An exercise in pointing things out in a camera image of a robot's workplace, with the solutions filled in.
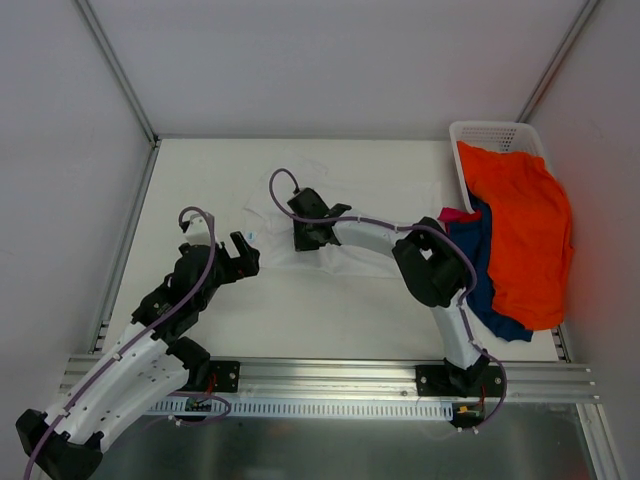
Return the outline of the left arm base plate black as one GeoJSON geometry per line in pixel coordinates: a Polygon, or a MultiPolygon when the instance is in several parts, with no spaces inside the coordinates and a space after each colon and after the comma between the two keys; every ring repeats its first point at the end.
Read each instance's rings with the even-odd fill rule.
{"type": "Polygon", "coordinates": [[[237,393],[241,363],[235,360],[210,360],[197,390],[206,393],[237,393]]]}

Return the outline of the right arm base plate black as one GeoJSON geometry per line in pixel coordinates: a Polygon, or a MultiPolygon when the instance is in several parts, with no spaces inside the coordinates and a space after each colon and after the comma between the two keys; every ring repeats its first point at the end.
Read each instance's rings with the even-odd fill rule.
{"type": "Polygon", "coordinates": [[[460,369],[449,363],[415,367],[415,383],[420,397],[500,398],[507,385],[499,367],[480,364],[460,369]]]}

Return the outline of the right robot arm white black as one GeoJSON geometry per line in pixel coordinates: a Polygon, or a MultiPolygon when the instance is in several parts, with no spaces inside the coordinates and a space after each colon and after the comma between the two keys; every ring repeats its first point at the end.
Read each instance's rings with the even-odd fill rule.
{"type": "Polygon", "coordinates": [[[297,251],[350,246],[395,261],[409,293],[431,309],[443,342],[444,372],[428,380],[433,389],[469,396],[481,387],[489,359],[475,341],[465,308],[476,277],[437,221],[424,217],[408,227],[393,225],[358,215],[346,204],[330,208],[311,188],[295,189],[287,205],[297,251]]]}

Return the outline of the white t shirt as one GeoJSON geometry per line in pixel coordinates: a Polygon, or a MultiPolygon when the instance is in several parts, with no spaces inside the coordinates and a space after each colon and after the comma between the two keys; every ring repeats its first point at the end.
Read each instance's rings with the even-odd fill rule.
{"type": "Polygon", "coordinates": [[[374,278],[401,276],[392,248],[407,236],[396,230],[424,217],[434,218],[443,207],[439,180],[341,180],[335,168],[291,152],[257,181],[244,206],[244,234],[260,251],[260,265],[289,270],[320,270],[332,275],[374,278]],[[349,205],[347,221],[334,225],[339,243],[317,250],[294,247],[294,223],[278,204],[293,196],[295,187],[316,191],[328,207],[349,205]]]}

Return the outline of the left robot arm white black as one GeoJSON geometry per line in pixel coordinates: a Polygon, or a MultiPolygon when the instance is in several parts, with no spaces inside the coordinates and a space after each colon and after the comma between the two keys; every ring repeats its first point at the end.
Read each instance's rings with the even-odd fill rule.
{"type": "Polygon", "coordinates": [[[259,272],[259,251],[239,232],[230,238],[235,257],[223,243],[182,244],[172,272],[141,300],[116,344],[64,399],[20,415],[16,430],[29,457],[26,478],[39,467],[52,479],[87,479],[154,403],[179,390],[211,393],[210,354],[186,333],[220,286],[259,272]]]}

